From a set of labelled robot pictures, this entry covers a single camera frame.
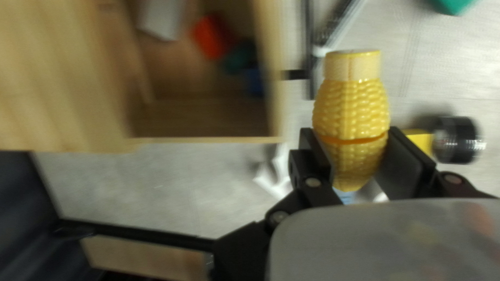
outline blue object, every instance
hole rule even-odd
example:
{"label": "blue object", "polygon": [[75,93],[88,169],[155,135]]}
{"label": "blue object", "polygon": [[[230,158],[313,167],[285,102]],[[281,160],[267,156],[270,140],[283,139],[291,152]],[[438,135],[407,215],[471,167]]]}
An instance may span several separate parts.
{"label": "blue object", "polygon": [[354,203],[354,197],[356,196],[356,191],[340,191],[334,187],[333,191],[337,194],[338,198],[344,203],[344,205],[349,205]]}
{"label": "blue object", "polygon": [[247,81],[248,92],[251,97],[263,98],[264,85],[262,83],[261,70],[256,66],[253,68],[246,68],[244,75]]}

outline orange band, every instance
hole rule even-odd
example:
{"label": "orange band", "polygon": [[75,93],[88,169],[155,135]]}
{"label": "orange band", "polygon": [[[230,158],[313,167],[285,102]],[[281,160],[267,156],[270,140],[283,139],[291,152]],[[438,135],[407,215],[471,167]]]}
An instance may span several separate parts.
{"label": "orange band", "polygon": [[359,144],[366,144],[366,143],[371,143],[377,140],[380,140],[383,138],[387,132],[383,132],[381,135],[374,136],[374,137],[365,137],[365,138],[355,138],[355,139],[340,139],[336,138],[333,136],[327,136],[327,135],[322,135],[318,134],[321,140],[330,145],[359,145]]}

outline red object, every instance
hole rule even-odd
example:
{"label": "red object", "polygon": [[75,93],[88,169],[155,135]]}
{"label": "red object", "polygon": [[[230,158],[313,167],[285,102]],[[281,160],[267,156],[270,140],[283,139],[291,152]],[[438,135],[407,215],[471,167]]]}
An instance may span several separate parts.
{"label": "red object", "polygon": [[210,60],[218,60],[235,46],[237,38],[219,13],[210,13],[196,23],[193,36]]}

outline yellow block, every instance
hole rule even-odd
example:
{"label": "yellow block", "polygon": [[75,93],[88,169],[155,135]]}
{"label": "yellow block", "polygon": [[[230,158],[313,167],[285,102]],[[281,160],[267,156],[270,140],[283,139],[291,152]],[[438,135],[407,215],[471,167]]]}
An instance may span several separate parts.
{"label": "yellow block", "polygon": [[406,137],[412,141],[421,151],[428,156],[432,156],[433,134],[424,129],[403,129],[401,130]]}

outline black wheel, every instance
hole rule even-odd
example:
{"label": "black wheel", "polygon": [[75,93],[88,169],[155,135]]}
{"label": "black wheel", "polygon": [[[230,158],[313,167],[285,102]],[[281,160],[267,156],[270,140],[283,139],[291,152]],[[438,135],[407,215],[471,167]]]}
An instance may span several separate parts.
{"label": "black wheel", "polygon": [[486,145],[469,117],[439,117],[432,134],[432,150],[441,163],[468,164]]}

